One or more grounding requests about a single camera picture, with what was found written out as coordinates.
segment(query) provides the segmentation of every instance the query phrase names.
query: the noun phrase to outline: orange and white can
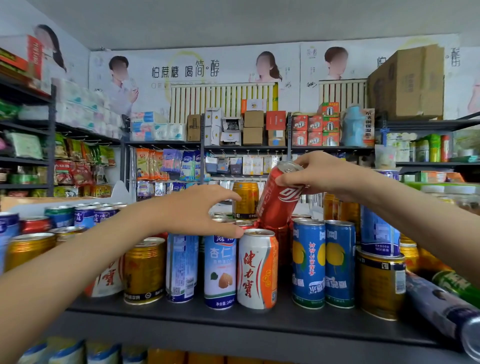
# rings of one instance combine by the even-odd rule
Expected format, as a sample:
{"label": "orange and white can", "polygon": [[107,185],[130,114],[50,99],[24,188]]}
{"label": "orange and white can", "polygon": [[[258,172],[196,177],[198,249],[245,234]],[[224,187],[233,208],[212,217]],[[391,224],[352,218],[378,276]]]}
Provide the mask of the orange and white can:
{"label": "orange and white can", "polygon": [[278,241],[265,229],[248,229],[239,242],[237,301],[253,310],[269,310],[276,303]]}
{"label": "orange and white can", "polygon": [[105,297],[123,291],[123,261],[124,256],[122,255],[111,262],[107,269],[85,288],[85,294],[88,297]]}

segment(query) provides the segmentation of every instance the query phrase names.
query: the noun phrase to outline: green bottle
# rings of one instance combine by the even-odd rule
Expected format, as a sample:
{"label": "green bottle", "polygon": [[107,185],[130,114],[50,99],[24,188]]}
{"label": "green bottle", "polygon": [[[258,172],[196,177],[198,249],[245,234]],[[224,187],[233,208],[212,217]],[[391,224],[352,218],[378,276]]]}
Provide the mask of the green bottle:
{"label": "green bottle", "polygon": [[443,270],[435,274],[432,282],[462,300],[480,308],[480,290],[452,270]]}

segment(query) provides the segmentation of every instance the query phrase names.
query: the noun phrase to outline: ceiling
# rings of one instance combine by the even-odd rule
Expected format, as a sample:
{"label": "ceiling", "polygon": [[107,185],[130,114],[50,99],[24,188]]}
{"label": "ceiling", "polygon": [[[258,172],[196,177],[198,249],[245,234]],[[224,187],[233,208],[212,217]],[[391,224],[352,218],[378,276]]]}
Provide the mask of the ceiling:
{"label": "ceiling", "polygon": [[28,0],[89,49],[161,49],[465,33],[478,0]]}

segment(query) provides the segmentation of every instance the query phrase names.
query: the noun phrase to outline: coca-cola can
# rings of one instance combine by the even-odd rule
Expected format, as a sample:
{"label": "coca-cola can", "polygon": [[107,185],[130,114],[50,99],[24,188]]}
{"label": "coca-cola can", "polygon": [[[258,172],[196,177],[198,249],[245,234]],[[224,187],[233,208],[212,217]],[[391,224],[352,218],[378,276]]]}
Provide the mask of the coca-cola can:
{"label": "coca-cola can", "polygon": [[275,183],[275,179],[284,173],[297,172],[303,167],[286,160],[275,166],[265,183],[264,191],[257,207],[257,216],[261,224],[272,228],[287,225],[295,206],[305,188],[305,185],[282,187]]}

